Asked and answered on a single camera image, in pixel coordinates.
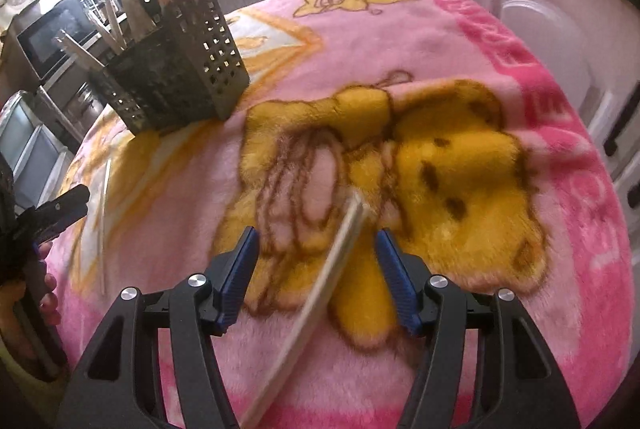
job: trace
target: fuzzy blanket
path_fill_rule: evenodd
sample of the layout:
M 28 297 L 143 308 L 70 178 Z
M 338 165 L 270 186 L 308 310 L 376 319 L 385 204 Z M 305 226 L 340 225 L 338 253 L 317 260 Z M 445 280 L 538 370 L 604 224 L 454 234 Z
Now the fuzzy blanket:
M 466 289 L 516 291 L 588 424 L 626 370 L 630 251 L 609 176 L 549 72 L 472 0 L 267 0 L 227 21 L 252 78 L 229 120 L 134 138 L 107 108 L 70 167 L 65 189 L 88 185 L 90 212 L 49 261 L 72 364 L 122 288 L 173 287 L 253 225 L 261 255 L 244 311 L 214 340 L 241 413 L 355 186 L 375 222 L 261 426 L 395 427 L 424 343 L 398 326 L 373 251 L 383 226 Z M 161 333 L 165 403 L 180 425 L 168 342 Z M 458 422 L 472 397 L 472 333 L 467 343 Z

